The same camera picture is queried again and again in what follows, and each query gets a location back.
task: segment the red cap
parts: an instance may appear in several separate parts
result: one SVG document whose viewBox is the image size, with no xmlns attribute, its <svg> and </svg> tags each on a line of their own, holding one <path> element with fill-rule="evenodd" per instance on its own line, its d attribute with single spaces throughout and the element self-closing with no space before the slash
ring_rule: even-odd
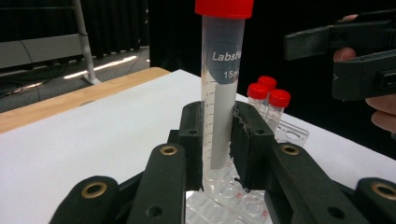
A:
<svg viewBox="0 0 396 224">
<path fill-rule="evenodd" d="M 287 107 L 290 103 L 290 93 L 283 90 L 273 90 L 270 93 L 268 103 L 276 107 Z"/>
<path fill-rule="evenodd" d="M 248 85 L 247 88 L 247 96 L 258 99 L 264 100 L 267 98 L 268 88 L 266 86 L 260 85 L 259 83 L 251 83 Z"/>
<path fill-rule="evenodd" d="M 261 76 L 257 82 L 267 86 L 269 91 L 273 91 L 276 87 L 276 79 L 273 77 Z"/>
<path fill-rule="evenodd" d="M 251 17 L 253 0 L 195 0 L 195 13 L 228 19 Z"/>
</svg>

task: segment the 15 ml centrifuge tube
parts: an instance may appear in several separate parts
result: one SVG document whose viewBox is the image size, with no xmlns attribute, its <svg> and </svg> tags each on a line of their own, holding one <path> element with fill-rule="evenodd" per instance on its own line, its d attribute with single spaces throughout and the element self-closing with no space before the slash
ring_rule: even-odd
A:
<svg viewBox="0 0 396 224">
<path fill-rule="evenodd" d="M 230 149 L 233 106 L 245 19 L 253 0 L 196 0 L 202 15 L 202 111 L 204 179 L 216 179 Z"/>
</svg>

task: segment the wooden table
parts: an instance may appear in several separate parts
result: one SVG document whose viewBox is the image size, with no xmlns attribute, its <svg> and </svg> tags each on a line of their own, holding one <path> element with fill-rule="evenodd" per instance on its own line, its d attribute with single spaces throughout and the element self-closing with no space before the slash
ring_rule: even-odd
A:
<svg viewBox="0 0 396 224">
<path fill-rule="evenodd" d="M 36 104 L 1 113 L 0 133 L 5 133 L 35 121 L 57 115 L 66 110 L 88 104 L 169 73 L 169 71 L 159 67 L 151 67 L 124 77 L 114 78 L 104 83 L 53 97 Z"/>
</svg>

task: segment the finger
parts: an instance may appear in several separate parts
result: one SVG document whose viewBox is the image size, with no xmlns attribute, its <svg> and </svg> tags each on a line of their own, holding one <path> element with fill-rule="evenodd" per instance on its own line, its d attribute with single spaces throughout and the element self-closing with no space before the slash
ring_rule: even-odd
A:
<svg viewBox="0 0 396 224">
<path fill-rule="evenodd" d="M 332 56 L 332 60 L 335 62 L 340 62 L 343 60 L 348 60 L 356 57 L 356 51 L 351 48 L 342 48 L 335 51 Z"/>
<path fill-rule="evenodd" d="M 358 14 L 347 15 L 343 18 L 343 21 L 353 21 L 358 17 Z"/>
<path fill-rule="evenodd" d="M 376 110 L 396 116 L 396 94 L 367 98 L 366 103 Z"/>
<path fill-rule="evenodd" d="M 376 111 L 372 115 L 372 123 L 381 129 L 396 133 L 396 116 L 385 113 L 383 111 Z"/>
</svg>

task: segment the small tube with red cap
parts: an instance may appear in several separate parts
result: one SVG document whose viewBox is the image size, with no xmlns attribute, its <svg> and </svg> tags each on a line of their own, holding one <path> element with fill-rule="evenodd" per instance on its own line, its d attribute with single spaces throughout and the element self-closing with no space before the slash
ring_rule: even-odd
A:
<svg viewBox="0 0 396 224">
<path fill-rule="evenodd" d="M 290 103 L 290 93 L 284 90 L 275 89 L 270 92 L 267 113 L 265 114 L 265 122 L 275 133 L 279 124 L 283 111 Z"/>
<path fill-rule="evenodd" d="M 268 94 L 265 97 L 265 100 L 262 102 L 263 104 L 263 118 L 265 114 L 267 113 L 267 108 L 268 108 L 268 100 L 270 98 L 270 92 L 273 91 L 276 88 L 277 81 L 273 77 L 269 76 L 260 76 L 259 79 L 257 80 L 257 83 L 266 86 L 268 88 Z"/>
<path fill-rule="evenodd" d="M 264 118 L 267 108 L 266 99 L 268 93 L 268 88 L 259 83 L 251 83 L 247 87 L 247 103 L 253 105 L 262 118 Z"/>
</svg>

